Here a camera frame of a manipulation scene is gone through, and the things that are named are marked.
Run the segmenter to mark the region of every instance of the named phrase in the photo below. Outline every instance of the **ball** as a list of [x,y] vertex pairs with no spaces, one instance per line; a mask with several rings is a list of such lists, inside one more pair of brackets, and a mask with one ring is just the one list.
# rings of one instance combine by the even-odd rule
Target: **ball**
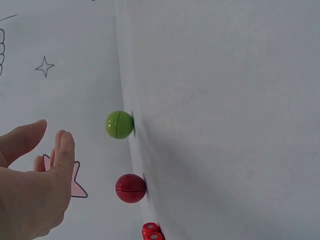
[[113,111],[105,121],[106,132],[114,139],[125,139],[134,129],[134,119],[125,111]]
[[135,175],[126,174],[121,176],[115,184],[117,196],[127,204],[134,204],[144,198],[147,191],[145,181]]

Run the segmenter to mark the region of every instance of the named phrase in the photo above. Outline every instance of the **pink star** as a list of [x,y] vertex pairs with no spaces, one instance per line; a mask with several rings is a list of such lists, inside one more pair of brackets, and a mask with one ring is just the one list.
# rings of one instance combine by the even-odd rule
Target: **pink star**
[[[44,154],[43,159],[44,159],[45,170],[48,171],[51,168],[50,157],[48,155]],[[79,168],[80,168],[80,162],[76,161],[74,163],[73,173],[72,173],[71,197],[85,199],[88,197],[88,194],[83,189],[83,187],[79,183],[77,183],[77,181],[76,181]]]

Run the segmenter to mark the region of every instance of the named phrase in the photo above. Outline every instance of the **star drawing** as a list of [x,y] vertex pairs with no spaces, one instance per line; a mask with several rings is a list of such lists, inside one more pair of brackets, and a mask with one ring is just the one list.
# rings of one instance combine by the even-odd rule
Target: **star drawing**
[[48,70],[50,68],[53,68],[54,66],[55,66],[54,64],[48,64],[47,63],[47,59],[44,56],[43,60],[42,60],[42,65],[38,66],[35,70],[42,71],[44,73],[44,76],[47,77],[48,76]]
[[[48,155],[43,155],[44,167],[48,171],[51,168],[51,160]],[[71,182],[71,197],[85,199],[88,197],[87,192],[83,187],[76,181],[77,174],[80,168],[80,162],[76,161],[73,166],[72,182]]]

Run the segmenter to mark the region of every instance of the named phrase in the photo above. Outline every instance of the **green ball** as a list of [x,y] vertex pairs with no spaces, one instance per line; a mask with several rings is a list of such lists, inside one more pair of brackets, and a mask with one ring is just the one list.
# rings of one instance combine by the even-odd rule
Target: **green ball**
[[105,121],[106,132],[114,139],[125,139],[134,127],[134,119],[125,111],[113,111]]

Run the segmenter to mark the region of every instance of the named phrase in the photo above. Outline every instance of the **drawing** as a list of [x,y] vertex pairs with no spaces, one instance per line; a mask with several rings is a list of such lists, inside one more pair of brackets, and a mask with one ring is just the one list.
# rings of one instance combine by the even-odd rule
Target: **drawing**
[[47,63],[47,59],[44,56],[43,60],[42,60],[42,64],[40,66],[38,66],[35,70],[42,71],[44,73],[44,76],[47,77],[48,76],[48,70],[50,68],[53,68],[54,66],[55,66],[54,64],[48,64]]
[[[46,154],[43,155],[44,167],[45,170],[48,171],[50,169],[50,157]],[[80,168],[80,162],[76,161],[73,166],[72,173],[72,183],[71,183],[71,197],[73,198],[82,198],[85,199],[88,197],[87,192],[83,189],[83,187],[77,183],[76,178],[78,175],[78,171]]]
[[14,14],[14,15],[11,15],[11,16],[6,16],[6,17],[2,18],[2,19],[0,20],[0,22],[3,21],[3,20],[6,20],[6,19],[13,18],[13,17],[15,17],[15,16],[17,16],[17,15],[18,15],[18,14]]
[[3,71],[3,63],[5,61],[5,31],[0,28],[0,76]]

